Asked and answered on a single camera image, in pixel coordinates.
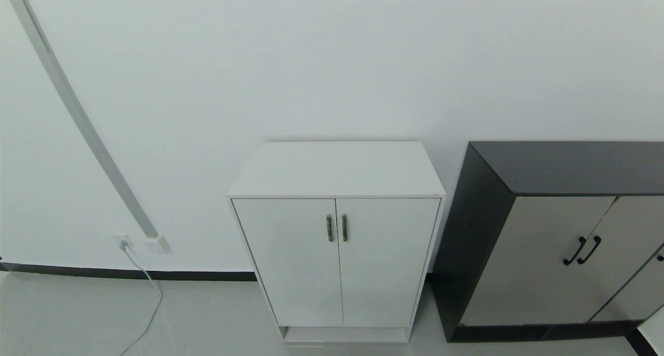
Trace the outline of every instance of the cabinet handle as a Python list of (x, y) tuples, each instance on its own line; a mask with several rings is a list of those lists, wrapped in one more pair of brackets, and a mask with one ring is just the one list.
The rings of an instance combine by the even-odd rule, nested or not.
[(595, 252), (595, 250), (597, 250), (597, 247), (600, 246), (600, 243), (602, 243), (602, 238), (600, 238), (600, 236), (595, 236), (593, 240), (595, 241), (595, 245), (592, 247), (592, 250), (590, 250), (590, 254), (588, 254), (588, 256), (586, 256), (585, 259), (581, 259), (581, 257), (579, 257), (579, 259), (577, 259), (576, 262), (578, 262), (579, 264), (585, 264), (588, 261), (588, 259), (590, 259), (590, 257), (592, 256), (592, 253)]
[(332, 215), (327, 215), (327, 240), (334, 242), (334, 237), (332, 237)]
[(576, 252), (574, 253), (574, 256), (572, 256), (571, 259), (564, 259), (564, 260), (562, 261), (562, 263), (565, 264), (566, 266), (569, 265), (569, 264), (571, 264), (571, 263), (573, 263), (573, 262), (574, 262), (574, 259), (576, 259), (576, 257), (579, 255), (579, 252), (581, 252), (581, 250), (583, 250), (583, 246), (586, 245), (586, 242), (587, 242), (587, 241), (588, 241), (588, 240), (586, 240), (586, 238), (580, 236), (580, 237), (579, 237), (579, 242), (581, 242), (581, 245), (579, 245), (579, 249), (576, 250)]
[(348, 224), (346, 222), (346, 214), (341, 215), (341, 233), (343, 235), (344, 242), (348, 242)]

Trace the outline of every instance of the white cable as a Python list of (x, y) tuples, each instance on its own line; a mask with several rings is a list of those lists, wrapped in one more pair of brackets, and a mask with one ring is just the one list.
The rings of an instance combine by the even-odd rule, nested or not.
[(150, 330), (150, 325), (152, 325), (152, 321), (154, 321), (155, 315), (157, 315), (157, 310), (159, 310), (159, 306), (161, 306), (161, 300), (164, 299), (164, 292), (156, 285), (156, 283), (152, 280), (152, 278), (150, 278), (150, 275), (145, 271), (145, 269), (141, 268), (140, 266), (138, 266), (138, 264), (136, 264), (135, 261), (133, 261), (133, 259), (131, 258), (131, 255), (129, 254), (129, 252), (127, 252), (127, 247), (131, 249), (131, 247), (129, 247), (128, 243), (126, 243), (125, 241), (122, 241), (120, 243), (120, 249), (122, 249), (122, 251), (124, 251), (124, 253), (127, 255), (127, 257), (131, 260), (131, 263), (134, 264), (134, 266), (136, 268), (139, 268), (140, 270), (143, 271), (143, 273), (145, 273), (145, 275), (147, 276), (147, 279), (150, 280), (150, 283), (152, 283), (152, 285), (155, 286), (155, 288), (159, 292), (159, 303), (157, 304), (157, 307), (155, 308), (155, 311), (152, 313), (152, 317), (150, 318), (150, 322), (147, 323), (147, 327), (145, 328), (145, 331), (141, 334), (140, 337), (136, 338), (136, 340), (133, 341), (133, 343), (130, 344), (130, 346), (125, 348), (125, 350), (120, 354), (120, 356), (124, 356), (124, 354), (127, 353), (127, 351), (129, 351), (129, 349), (131, 347), (133, 347), (133, 345), (135, 345), (138, 341), (140, 341), (141, 338), (143, 337), (143, 335), (145, 335), (145, 333), (147, 333), (148, 330)]

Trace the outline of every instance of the cabinet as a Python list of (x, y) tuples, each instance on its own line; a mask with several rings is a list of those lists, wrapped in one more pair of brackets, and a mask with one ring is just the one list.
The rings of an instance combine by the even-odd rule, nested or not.
[(421, 143), (266, 143), (228, 198), (285, 341), (408, 341), (445, 200)]
[(664, 304), (662, 143), (472, 142), (432, 287), (448, 341), (625, 335)]

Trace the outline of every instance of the gray floor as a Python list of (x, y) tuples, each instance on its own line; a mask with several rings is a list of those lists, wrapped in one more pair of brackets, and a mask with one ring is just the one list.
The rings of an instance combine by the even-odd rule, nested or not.
[[(2, 273), (0, 354), (119, 355), (144, 329), (158, 296), (143, 280)], [(409, 344), (287, 347), (255, 282), (162, 281), (151, 330), (127, 356), (558, 355), (634, 356), (624, 338), (519, 344), (447, 344), (428, 287)]]

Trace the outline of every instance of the cabinet top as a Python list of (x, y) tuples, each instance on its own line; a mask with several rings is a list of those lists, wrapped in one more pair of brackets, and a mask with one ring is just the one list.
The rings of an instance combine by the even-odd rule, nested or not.
[(664, 195), (662, 142), (471, 142), (515, 195)]
[(230, 198), (444, 198), (421, 142), (264, 143)]

